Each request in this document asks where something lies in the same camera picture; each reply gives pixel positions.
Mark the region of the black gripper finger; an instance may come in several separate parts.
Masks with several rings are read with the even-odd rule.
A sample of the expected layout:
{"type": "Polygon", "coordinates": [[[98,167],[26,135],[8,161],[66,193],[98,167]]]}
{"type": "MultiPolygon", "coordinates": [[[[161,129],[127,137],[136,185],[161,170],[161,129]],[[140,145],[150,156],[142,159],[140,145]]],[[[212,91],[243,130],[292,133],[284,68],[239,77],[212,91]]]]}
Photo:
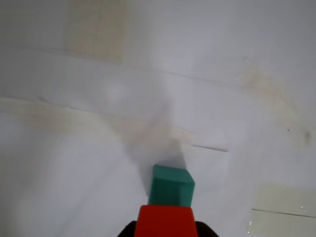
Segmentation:
{"type": "Polygon", "coordinates": [[[198,237],[219,237],[207,224],[196,221],[198,237]]]}
{"type": "Polygon", "coordinates": [[[120,232],[120,237],[134,237],[137,221],[131,221],[124,229],[120,232]]]}

